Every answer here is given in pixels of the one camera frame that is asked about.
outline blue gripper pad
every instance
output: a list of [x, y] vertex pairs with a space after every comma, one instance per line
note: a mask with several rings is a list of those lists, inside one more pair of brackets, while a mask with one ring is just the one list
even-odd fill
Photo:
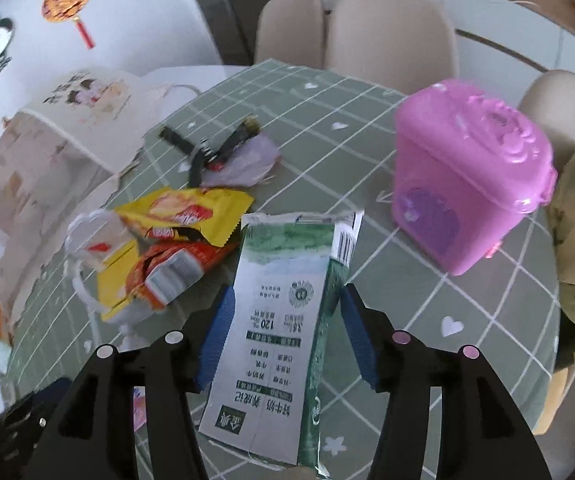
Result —
[[352, 283], [341, 290], [341, 316], [363, 380], [380, 390], [378, 357], [383, 342], [394, 332], [390, 320], [385, 313], [368, 309]]
[[234, 305], [234, 288], [230, 285], [223, 286], [212, 305], [211, 310], [216, 309], [216, 312], [213, 314], [212, 325], [199, 351], [199, 370], [195, 381], [200, 391], [205, 390], [214, 379], [216, 367], [221, 359], [232, 319], [234, 319]]

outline green checkered tablecloth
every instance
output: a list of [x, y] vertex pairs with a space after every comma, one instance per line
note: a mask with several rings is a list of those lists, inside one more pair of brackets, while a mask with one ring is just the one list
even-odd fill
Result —
[[[554, 365], [559, 325], [557, 278], [550, 235], [541, 210], [525, 218], [490, 260], [462, 276], [446, 276], [392, 221], [390, 208], [395, 149], [392, 115], [398, 92], [339, 75], [269, 60], [224, 81], [171, 115], [165, 124], [197, 142], [215, 145], [248, 115], [279, 146], [282, 161], [273, 176], [250, 192], [254, 208], [267, 213], [335, 212], [365, 208], [351, 267], [351, 280], [365, 303], [388, 314], [428, 346], [456, 351], [481, 348], [531, 426], [543, 408]], [[107, 207], [124, 204], [162, 186], [187, 184], [179, 171], [183, 155], [158, 139], [145, 139], [138, 166], [121, 180]], [[16, 330], [8, 379], [20, 393], [63, 375], [74, 377], [92, 350], [84, 305], [63, 279], [63, 250], [44, 268]], [[139, 325], [150, 341], [184, 316], [211, 303], [218, 285], [232, 282], [236, 255], [181, 296], [163, 314]], [[94, 290], [95, 279], [87, 286]], [[101, 324], [103, 342], [120, 340]], [[198, 422], [206, 394], [190, 395]], [[320, 397], [321, 458], [335, 480], [367, 478], [387, 405], [359, 376], [341, 316], [328, 335]], [[432, 391], [424, 479], [437, 467], [441, 403]], [[139, 465], [149, 478], [147, 431], [139, 431]], [[272, 478], [240, 456], [199, 435], [212, 478]]]

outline barcode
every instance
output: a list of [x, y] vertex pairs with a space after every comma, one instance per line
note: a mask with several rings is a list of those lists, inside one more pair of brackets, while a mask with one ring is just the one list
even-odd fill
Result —
[[146, 287], [164, 305], [171, 303], [203, 276], [203, 268], [186, 251], [174, 253], [146, 278]]
[[349, 261], [352, 258], [356, 242], [351, 235], [345, 231], [339, 231], [339, 245], [336, 251], [336, 259], [346, 267], [349, 267]]

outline chair backrest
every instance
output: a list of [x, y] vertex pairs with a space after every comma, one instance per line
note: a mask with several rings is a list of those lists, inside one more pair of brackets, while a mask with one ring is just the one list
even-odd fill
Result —
[[527, 90], [519, 110], [547, 134], [554, 148], [554, 167], [561, 171], [575, 151], [575, 74], [544, 73]]
[[270, 0], [259, 18], [254, 61], [323, 68], [324, 16], [321, 0]]
[[458, 75], [455, 30], [435, 0], [340, 0], [325, 68], [411, 94]]

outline pink toy suitcase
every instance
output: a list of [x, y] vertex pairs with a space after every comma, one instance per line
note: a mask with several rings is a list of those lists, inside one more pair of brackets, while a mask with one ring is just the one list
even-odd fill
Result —
[[474, 86], [447, 80], [409, 96], [395, 127], [394, 220], [450, 274], [466, 272], [551, 199], [545, 134]]

